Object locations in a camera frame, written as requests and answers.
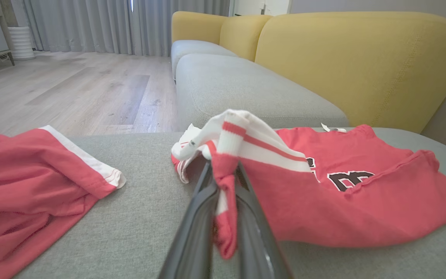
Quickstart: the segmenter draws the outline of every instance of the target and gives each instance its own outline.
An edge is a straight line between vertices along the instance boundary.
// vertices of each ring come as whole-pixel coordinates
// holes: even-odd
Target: gray curtain
[[[169,56],[178,10],[228,14],[230,0],[24,0],[36,49]]]

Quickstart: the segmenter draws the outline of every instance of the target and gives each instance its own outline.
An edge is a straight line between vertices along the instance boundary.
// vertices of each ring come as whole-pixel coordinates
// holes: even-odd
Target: white plant pot
[[[14,49],[11,51],[14,60],[36,58],[32,50],[32,39],[29,27],[8,27]]]

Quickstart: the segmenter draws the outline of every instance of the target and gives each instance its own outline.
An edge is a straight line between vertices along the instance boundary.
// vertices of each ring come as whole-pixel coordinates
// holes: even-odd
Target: floor plank
[[[0,134],[51,125],[65,136],[175,131],[170,58],[36,52],[0,61]]]

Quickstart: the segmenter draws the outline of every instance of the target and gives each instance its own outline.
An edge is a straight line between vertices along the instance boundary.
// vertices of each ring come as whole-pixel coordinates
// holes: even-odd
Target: clothing tag
[[[342,132],[342,133],[346,133],[347,130],[346,129],[342,129],[342,128],[333,128],[333,129],[329,129],[328,126],[326,126],[325,124],[321,123],[322,128],[326,131],[326,132],[330,132],[330,131],[337,131],[337,132]]]

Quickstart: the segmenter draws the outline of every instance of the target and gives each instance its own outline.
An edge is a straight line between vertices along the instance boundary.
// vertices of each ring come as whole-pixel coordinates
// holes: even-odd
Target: yellow cushion
[[[172,16],[172,43],[178,40],[199,40],[220,44],[221,25],[227,16],[177,11]]]
[[[270,15],[229,17],[221,26],[220,46],[254,61],[259,34],[270,18]]]
[[[338,106],[351,125],[420,133],[446,97],[446,19],[416,12],[271,18],[255,62]]]

